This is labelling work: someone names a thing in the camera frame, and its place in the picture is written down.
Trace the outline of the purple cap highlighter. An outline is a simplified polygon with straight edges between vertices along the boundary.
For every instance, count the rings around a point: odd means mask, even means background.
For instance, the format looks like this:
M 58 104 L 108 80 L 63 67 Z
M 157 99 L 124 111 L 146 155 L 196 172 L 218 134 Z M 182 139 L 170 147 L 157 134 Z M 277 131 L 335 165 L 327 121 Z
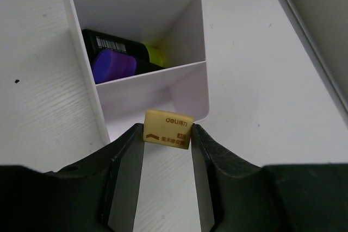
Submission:
M 97 55 L 91 68 L 96 84 L 164 69 L 151 62 L 109 49 L 104 49 Z

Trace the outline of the small tan eraser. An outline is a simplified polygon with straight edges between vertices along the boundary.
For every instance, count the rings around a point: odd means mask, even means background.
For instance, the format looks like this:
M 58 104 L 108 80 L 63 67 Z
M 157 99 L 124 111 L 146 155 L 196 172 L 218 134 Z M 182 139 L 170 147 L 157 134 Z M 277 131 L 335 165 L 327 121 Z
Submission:
M 145 113 L 145 142 L 189 149 L 194 118 L 170 111 L 148 109 Z

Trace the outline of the yellow cap highlighter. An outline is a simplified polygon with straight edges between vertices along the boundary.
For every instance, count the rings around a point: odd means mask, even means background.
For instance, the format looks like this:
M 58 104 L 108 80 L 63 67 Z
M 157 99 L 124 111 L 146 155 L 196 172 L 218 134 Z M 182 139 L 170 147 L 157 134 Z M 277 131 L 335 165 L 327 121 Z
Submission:
M 110 49 L 164 67 L 164 59 L 157 48 L 89 29 L 83 29 L 82 36 L 91 65 L 101 50 Z

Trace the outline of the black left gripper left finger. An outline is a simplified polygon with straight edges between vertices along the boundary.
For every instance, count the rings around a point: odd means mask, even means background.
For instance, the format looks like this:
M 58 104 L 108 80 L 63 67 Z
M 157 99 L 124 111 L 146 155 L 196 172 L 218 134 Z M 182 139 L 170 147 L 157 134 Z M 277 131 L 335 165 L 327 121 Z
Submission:
M 132 231 L 143 127 L 57 172 L 1 166 L 1 231 Z

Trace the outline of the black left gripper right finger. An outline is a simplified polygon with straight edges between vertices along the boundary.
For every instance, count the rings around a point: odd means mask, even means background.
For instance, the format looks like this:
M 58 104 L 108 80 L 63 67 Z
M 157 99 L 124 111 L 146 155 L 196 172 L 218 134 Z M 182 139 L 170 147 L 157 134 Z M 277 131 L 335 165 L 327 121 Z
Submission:
M 347 164 L 258 167 L 191 132 L 202 231 L 347 231 Z

